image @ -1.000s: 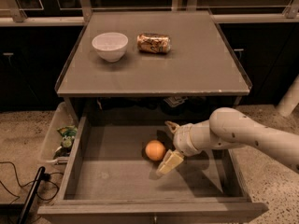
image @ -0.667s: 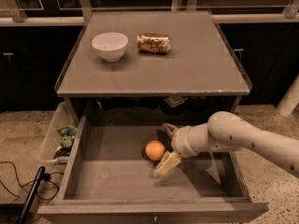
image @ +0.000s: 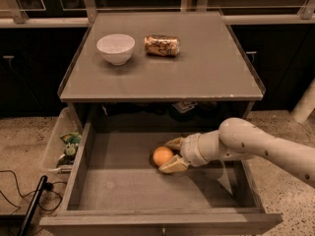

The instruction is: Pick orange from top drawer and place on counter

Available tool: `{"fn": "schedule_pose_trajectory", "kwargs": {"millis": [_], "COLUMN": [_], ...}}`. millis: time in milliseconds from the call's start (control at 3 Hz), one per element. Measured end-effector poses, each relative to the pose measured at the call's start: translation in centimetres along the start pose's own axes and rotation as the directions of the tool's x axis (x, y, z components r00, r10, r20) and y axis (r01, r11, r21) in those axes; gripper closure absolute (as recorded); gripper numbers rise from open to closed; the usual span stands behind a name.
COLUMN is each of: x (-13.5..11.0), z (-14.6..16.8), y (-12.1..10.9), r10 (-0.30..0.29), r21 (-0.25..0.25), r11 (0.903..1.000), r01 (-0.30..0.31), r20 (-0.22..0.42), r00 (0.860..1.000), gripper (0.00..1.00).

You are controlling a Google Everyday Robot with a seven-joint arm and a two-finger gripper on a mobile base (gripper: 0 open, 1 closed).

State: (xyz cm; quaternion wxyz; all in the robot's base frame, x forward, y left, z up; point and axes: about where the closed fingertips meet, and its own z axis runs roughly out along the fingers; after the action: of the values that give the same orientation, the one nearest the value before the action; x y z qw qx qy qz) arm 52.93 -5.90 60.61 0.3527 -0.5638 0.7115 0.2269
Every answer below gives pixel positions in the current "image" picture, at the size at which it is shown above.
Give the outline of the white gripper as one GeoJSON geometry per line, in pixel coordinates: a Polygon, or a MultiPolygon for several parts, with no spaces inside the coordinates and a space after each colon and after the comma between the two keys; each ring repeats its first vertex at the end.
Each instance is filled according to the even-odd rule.
{"type": "Polygon", "coordinates": [[[178,137],[166,142],[167,148],[180,150],[181,156],[178,154],[173,156],[169,161],[164,163],[158,170],[165,174],[186,171],[189,164],[194,167],[206,165],[208,161],[201,155],[199,151],[200,133],[190,135],[186,138],[178,137]]]}

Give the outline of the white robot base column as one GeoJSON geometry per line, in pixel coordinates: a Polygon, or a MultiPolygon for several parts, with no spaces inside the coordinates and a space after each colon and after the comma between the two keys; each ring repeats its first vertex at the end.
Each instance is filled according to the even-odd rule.
{"type": "Polygon", "coordinates": [[[315,109],[315,79],[311,82],[308,89],[299,99],[293,110],[290,112],[291,117],[297,123],[303,123],[315,109]]]}

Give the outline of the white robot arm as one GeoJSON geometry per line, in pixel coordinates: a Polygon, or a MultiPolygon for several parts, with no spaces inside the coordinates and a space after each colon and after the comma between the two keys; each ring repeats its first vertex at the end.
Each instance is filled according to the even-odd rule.
{"type": "Polygon", "coordinates": [[[238,160],[259,156],[311,187],[315,187],[315,148],[269,135],[240,118],[225,119],[216,131],[196,133],[165,143],[179,151],[158,170],[170,174],[213,160],[238,160]]]}

